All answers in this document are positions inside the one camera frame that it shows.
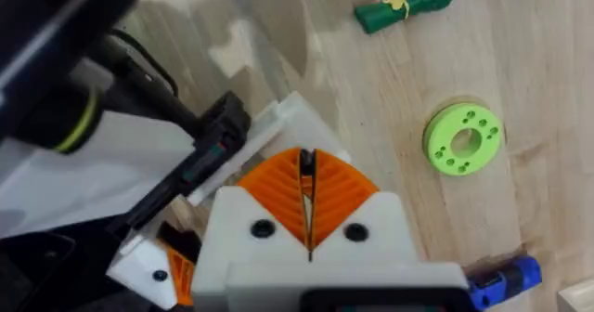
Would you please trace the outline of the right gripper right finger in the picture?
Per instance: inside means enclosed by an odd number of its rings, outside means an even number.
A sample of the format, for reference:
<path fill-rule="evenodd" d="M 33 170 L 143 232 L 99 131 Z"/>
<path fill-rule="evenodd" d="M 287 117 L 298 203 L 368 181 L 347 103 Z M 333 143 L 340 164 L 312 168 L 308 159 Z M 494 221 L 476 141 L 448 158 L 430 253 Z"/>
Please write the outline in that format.
<path fill-rule="evenodd" d="M 351 164 L 314 152 L 312 262 L 416 262 L 399 196 L 380 190 Z"/>

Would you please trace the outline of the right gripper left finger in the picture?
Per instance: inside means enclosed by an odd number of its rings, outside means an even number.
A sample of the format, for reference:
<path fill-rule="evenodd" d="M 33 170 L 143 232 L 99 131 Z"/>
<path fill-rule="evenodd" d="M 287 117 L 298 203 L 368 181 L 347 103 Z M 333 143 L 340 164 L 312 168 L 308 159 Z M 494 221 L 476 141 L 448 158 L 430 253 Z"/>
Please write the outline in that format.
<path fill-rule="evenodd" d="M 216 192 L 205 264 L 308 261 L 300 159 L 299 148 L 284 150 Z"/>

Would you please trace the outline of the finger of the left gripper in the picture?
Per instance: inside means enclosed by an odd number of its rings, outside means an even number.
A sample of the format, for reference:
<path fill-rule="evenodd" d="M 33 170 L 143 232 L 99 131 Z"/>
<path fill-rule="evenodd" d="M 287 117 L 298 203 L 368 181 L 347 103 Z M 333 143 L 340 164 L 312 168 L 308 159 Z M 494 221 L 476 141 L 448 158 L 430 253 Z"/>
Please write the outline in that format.
<path fill-rule="evenodd" d="M 211 177 L 189 194 L 187 200 L 198 205 L 220 188 L 252 157 L 268 159 L 290 148 L 324 150 L 346 163 L 351 155 L 317 111 L 297 92 L 269 103 L 255 117 L 244 146 Z"/>

